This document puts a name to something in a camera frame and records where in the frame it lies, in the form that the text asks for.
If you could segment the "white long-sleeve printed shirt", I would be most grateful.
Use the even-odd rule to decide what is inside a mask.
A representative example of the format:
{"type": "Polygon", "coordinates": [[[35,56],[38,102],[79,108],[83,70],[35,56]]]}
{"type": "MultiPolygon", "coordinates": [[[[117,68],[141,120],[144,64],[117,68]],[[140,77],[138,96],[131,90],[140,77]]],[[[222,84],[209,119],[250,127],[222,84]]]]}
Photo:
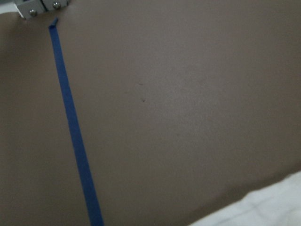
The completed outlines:
{"type": "Polygon", "coordinates": [[[222,208],[192,226],[299,226],[301,224],[301,173],[222,208]]]}

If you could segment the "brown table mat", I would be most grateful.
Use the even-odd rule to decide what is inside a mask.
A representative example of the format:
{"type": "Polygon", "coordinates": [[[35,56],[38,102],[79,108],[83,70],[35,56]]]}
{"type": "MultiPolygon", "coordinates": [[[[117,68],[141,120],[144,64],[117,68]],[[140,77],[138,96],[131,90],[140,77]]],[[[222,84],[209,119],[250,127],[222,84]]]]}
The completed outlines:
{"type": "Polygon", "coordinates": [[[185,226],[301,169],[298,0],[73,0],[0,16],[0,223],[90,224],[57,30],[107,226],[185,226]]]}

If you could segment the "aluminium frame post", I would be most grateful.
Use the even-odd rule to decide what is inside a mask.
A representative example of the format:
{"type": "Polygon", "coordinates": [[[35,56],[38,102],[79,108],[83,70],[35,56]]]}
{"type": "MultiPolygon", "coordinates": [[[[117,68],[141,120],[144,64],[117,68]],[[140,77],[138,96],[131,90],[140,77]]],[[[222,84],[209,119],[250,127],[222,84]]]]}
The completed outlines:
{"type": "Polygon", "coordinates": [[[30,19],[45,12],[60,10],[68,6],[70,0],[14,0],[18,13],[24,19],[30,19]]]}

